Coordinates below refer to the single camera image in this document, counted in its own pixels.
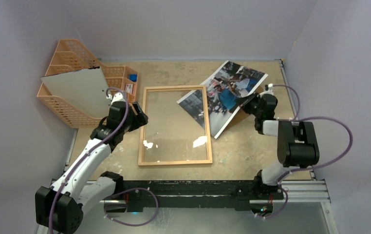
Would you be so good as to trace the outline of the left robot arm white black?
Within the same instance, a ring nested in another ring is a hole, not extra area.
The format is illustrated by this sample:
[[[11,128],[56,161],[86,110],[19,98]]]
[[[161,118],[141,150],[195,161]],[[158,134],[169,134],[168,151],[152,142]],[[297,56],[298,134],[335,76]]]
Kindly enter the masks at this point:
[[[100,195],[119,199],[124,194],[122,177],[106,172],[93,186],[85,185],[97,167],[122,142],[124,134],[145,126],[148,116],[138,102],[113,101],[108,116],[93,129],[85,149],[76,161],[50,187],[41,186],[35,194],[36,222],[50,234],[73,234],[89,205]]]

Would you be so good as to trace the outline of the street scene photo print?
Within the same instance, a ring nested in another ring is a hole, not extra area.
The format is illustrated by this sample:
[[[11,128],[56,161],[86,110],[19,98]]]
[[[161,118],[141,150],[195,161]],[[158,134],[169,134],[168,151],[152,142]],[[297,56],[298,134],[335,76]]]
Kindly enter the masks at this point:
[[[201,85],[206,87],[210,135],[217,139],[240,110],[238,99],[253,94],[268,74],[225,61]]]

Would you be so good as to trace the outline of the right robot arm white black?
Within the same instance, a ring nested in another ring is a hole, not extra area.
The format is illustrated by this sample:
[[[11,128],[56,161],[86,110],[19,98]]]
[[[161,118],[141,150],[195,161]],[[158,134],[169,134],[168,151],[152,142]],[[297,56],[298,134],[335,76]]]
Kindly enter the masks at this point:
[[[272,94],[251,94],[237,99],[236,103],[255,117],[255,130],[265,136],[277,138],[277,161],[259,171],[261,180],[253,184],[253,194],[265,198],[272,187],[295,169],[316,165],[320,153],[314,125],[308,121],[275,118],[278,99]]]

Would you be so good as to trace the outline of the brown frame backing board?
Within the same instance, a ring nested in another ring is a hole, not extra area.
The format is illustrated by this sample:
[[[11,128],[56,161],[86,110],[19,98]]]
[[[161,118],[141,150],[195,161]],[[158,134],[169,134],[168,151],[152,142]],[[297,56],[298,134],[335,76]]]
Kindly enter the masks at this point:
[[[259,105],[260,105],[260,93],[263,92],[264,88],[258,87],[253,94],[257,94],[257,105],[253,108],[245,107],[241,108],[236,112],[234,117],[231,119],[229,124],[226,126],[225,130],[229,130],[230,128],[233,128],[235,125],[239,124],[246,118],[248,118],[250,115],[254,115],[256,112],[258,112]]]

